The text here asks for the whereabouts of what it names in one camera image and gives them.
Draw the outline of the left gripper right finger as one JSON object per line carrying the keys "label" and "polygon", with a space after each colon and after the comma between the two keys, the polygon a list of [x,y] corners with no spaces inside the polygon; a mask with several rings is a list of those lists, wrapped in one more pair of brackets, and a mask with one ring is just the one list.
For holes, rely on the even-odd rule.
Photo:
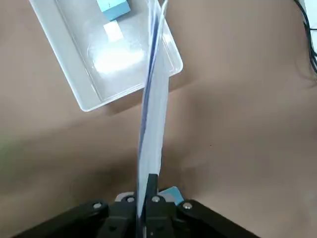
{"label": "left gripper right finger", "polygon": [[158,175],[148,177],[144,225],[148,238],[256,238],[257,235],[196,200],[176,205],[158,194]]}

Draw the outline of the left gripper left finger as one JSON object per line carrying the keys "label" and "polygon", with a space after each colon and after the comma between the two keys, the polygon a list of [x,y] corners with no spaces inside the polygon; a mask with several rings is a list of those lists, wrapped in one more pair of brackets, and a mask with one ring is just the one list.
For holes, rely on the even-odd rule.
{"label": "left gripper left finger", "polygon": [[107,204],[96,200],[69,209],[16,238],[127,238],[135,232],[135,198],[132,194]]}

